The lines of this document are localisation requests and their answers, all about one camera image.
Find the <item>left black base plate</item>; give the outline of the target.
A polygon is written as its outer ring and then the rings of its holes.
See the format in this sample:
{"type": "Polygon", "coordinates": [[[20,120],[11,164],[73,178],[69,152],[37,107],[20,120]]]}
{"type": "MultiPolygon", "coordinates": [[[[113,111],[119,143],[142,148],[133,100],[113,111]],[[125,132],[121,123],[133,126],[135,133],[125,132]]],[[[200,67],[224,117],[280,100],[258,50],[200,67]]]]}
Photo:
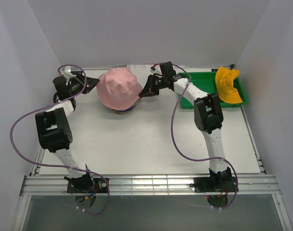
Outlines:
{"type": "Polygon", "coordinates": [[[66,192],[67,193],[108,193],[108,189],[107,189],[107,183],[100,178],[93,178],[93,182],[94,182],[94,186],[91,190],[81,190],[81,189],[77,189],[73,186],[73,184],[69,183],[67,184],[67,189],[66,192]]]}

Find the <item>pink bucket hat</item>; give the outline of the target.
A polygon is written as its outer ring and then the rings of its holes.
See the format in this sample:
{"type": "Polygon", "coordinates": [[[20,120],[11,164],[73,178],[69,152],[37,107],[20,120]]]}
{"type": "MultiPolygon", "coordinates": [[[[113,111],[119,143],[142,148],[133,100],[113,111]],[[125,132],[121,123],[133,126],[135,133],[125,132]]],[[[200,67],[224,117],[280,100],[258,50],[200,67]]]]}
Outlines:
{"type": "Polygon", "coordinates": [[[126,110],[140,98],[142,87],[128,68],[112,68],[101,75],[99,80],[97,94],[110,109],[126,110]]]}

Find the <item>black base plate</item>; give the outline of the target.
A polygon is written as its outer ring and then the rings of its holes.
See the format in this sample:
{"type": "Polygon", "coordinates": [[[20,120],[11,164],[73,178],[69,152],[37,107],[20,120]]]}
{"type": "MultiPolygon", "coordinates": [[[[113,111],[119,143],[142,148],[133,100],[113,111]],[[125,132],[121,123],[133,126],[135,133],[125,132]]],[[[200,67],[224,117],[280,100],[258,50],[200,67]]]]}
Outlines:
{"type": "Polygon", "coordinates": [[[223,180],[216,182],[211,177],[196,177],[193,179],[193,183],[189,184],[194,188],[196,193],[216,193],[229,190],[229,192],[237,192],[239,189],[236,186],[236,178],[231,177],[229,180],[223,180]]]}
{"type": "Polygon", "coordinates": [[[81,189],[77,189],[73,186],[73,184],[69,183],[67,184],[67,189],[66,192],[67,193],[108,193],[108,189],[107,189],[107,183],[100,178],[93,178],[93,182],[94,182],[94,186],[91,190],[81,190],[81,189]]]}

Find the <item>aluminium rail frame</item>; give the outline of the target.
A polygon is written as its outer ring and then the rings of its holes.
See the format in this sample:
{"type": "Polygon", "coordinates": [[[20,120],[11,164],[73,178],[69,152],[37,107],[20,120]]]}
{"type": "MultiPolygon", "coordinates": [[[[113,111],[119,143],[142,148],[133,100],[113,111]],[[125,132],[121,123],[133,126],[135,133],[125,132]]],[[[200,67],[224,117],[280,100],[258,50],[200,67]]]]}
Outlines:
{"type": "MultiPolygon", "coordinates": [[[[208,176],[208,163],[188,161],[175,150],[170,119],[176,101],[175,93],[164,91],[119,116],[104,108],[96,92],[77,98],[77,110],[69,118],[73,148],[88,167],[110,178],[112,200],[199,196],[190,184],[195,177],[208,176]]],[[[223,212],[225,221],[237,230],[292,230],[277,179],[263,167],[244,109],[224,108],[223,115],[224,152],[239,179],[237,197],[223,212]]],[[[13,229],[71,230],[71,221],[47,207],[52,196],[73,198],[65,191],[65,171],[46,167],[58,163],[47,151],[40,150],[37,160],[40,165],[24,180],[13,229]]]]}

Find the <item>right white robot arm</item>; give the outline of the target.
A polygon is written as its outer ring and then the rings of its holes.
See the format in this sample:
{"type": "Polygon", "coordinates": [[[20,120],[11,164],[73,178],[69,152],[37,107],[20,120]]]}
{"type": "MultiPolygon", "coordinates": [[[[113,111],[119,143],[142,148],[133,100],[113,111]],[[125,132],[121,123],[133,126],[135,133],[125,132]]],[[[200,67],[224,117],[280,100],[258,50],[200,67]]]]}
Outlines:
{"type": "Polygon", "coordinates": [[[186,71],[177,74],[176,67],[171,62],[154,64],[139,97],[157,96],[160,90],[170,89],[193,105],[194,123],[202,133],[208,151],[205,160],[209,162],[209,176],[194,178],[190,187],[197,193],[224,190],[232,182],[233,167],[225,158],[222,144],[221,128],[224,117],[219,96],[204,92],[193,85],[191,75],[186,71]]]}

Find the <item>blue bucket hat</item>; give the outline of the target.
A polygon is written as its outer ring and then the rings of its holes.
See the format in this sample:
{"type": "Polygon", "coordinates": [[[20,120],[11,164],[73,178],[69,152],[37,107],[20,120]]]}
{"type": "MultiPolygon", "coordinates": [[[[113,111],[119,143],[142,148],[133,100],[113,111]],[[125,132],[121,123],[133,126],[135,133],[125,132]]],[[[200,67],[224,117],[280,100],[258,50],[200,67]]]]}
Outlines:
{"type": "Polygon", "coordinates": [[[126,114],[126,113],[129,113],[130,111],[132,111],[136,106],[132,106],[126,110],[115,110],[115,109],[112,109],[112,111],[116,114],[126,114]]]}

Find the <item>yellow bucket hat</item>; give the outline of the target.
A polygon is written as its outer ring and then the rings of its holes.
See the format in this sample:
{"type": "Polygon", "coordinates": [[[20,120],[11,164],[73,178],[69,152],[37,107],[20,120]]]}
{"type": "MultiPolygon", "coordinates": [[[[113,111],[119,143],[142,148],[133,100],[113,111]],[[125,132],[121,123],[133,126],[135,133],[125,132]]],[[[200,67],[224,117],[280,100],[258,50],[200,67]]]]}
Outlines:
{"type": "Polygon", "coordinates": [[[223,66],[217,70],[215,84],[221,101],[229,104],[239,104],[243,102],[238,90],[234,87],[234,80],[239,74],[239,70],[229,70],[223,66]]]}

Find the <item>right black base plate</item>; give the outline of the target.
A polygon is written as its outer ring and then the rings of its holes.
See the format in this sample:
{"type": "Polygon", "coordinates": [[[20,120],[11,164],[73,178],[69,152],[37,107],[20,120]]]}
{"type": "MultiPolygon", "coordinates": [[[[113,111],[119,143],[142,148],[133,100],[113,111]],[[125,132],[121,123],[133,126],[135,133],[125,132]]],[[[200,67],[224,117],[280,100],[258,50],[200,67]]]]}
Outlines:
{"type": "Polygon", "coordinates": [[[236,186],[236,178],[231,177],[229,180],[223,180],[216,182],[211,177],[196,177],[193,179],[193,183],[189,184],[194,188],[196,193],[216,193],[229,190],[229,192],[237,192],[239,189],[236,186]]]}

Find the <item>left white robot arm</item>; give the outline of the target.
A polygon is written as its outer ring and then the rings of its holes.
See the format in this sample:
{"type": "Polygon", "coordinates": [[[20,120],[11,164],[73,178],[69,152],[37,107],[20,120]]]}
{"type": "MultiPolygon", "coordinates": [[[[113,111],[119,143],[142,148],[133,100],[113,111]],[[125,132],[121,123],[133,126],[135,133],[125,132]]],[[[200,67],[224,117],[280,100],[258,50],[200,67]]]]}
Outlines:
{"type": "Polygon", "coordinates": [[[64,166],[68,166],[69,176],[65,177],[65,180],[69,185],[87,193],[94,188],[94,180],[86,172],[87,165],[82,163],[74,149],[70,148],[73,135],[67,117],[75,111],[76,101],[74,98],[68,98],[80,91],[83,94],[89,93],[99,83],[99,79],[85,77],[79,72],[69,72],[67,75],[70,76],[69,79],[59,76],[53,80],[56,89],[53,102],[61,102],[51,109],[35,114],[38,140],[43,149],[53,153],[64,166]]]}

